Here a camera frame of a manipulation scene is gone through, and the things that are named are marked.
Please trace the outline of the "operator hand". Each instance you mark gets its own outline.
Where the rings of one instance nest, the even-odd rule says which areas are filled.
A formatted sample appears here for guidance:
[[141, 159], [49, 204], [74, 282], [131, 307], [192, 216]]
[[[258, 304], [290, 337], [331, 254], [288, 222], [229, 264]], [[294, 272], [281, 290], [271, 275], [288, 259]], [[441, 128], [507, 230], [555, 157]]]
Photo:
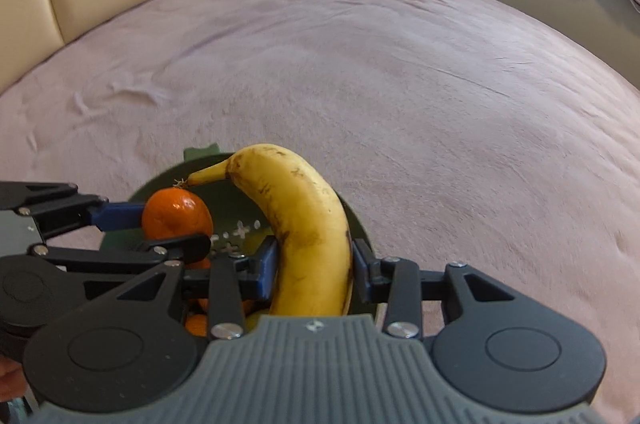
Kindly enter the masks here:
[[22, 398], [27, 390], [27, 382], [21, 363], [0, 357], [0, 402]]

